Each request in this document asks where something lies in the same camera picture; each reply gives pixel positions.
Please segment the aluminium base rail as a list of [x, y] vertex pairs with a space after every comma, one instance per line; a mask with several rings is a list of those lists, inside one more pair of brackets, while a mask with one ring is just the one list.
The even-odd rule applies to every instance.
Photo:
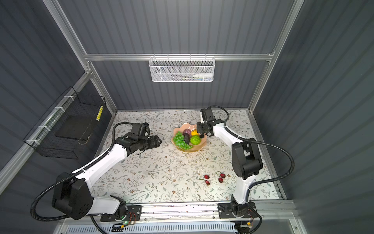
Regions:
[[125, 207], [126, 218], [136, 223], [164, 222], [243, 222], [299, 218], [292, 200], [255, 200], [235, 213], [230, 202], [130, 203]]

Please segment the green bumpy fake fruit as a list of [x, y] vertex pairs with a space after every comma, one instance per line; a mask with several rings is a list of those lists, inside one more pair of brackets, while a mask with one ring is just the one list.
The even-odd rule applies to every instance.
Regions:
[[201, 143], [201, 138], [199, 135], [193, 135], [190, 138], [190, 144], [192, 145], [199, 145]]

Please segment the dark fake avocado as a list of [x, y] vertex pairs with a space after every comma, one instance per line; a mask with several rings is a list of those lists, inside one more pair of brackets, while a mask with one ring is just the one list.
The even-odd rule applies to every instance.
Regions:
[[183, 135], [184, 136], [184, 142], [185, 144], [189, 145], [190, 143], [190, 136], [189, 135]]

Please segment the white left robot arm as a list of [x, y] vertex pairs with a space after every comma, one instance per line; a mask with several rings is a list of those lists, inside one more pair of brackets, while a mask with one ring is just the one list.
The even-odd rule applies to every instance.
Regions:
[[63, 173], [57, 179], [67, 181], [54, 189], [52, 206], [75, 220], [84, 216], [105, 215], [112, 220], [127, 218], [126, 202], [116, 196], [95, 197], [90, 189], [113, 166], [137, 151], [158, 148], [159, 136], [152, 136], [147, 123], [131, 124], [131, 131], [123, 136], [113, 136], [108, 150], [72, 173]]

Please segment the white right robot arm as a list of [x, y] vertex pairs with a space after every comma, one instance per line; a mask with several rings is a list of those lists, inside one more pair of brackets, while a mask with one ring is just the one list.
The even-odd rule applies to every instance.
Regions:
[[236, 217], [243, 216], [249, 208], [249, 187], [263, 168], [257, 144], [242, 140], [222, 121], [199, 122], [197, 133], [216, 136], [231, 149], [232, 168], [238, 178], [228, 210]]

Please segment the yellow fake lemon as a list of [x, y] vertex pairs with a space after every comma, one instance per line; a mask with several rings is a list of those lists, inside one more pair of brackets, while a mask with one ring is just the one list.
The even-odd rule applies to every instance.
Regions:
[[193, 131], [191, 132], [191, 137], [193, 137], [193, 136], [197, 136], [197, 137], [199, 137], [200, 134], [197, 132], [197, 130], [193, 130]]

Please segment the green fake grape bunch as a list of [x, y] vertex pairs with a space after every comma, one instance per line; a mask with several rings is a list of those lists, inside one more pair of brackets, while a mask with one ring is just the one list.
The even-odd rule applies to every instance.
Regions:
[[176, 135], [172, 139], [173, 143], [182, 150], [190, 150], [193, 148], [192, 144], [185, 144], [184, 142], [184, 136], [182, 132], [177, 132]]

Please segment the red fake cherry pair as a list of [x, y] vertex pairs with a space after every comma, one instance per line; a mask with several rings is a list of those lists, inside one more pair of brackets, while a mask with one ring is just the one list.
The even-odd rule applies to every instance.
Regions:
[[199, 179], [203, 180], [207, 186], [210, 185], [210, 182], [209, 182], [210, 176], [209, 175], [203, 175]]
[[223, 183], [224, 182], [224, 179], [226, 178], [226, 175], [222, 172], [216, 172], [216, 175], [218, 176], [218, 181], [220, 183]]

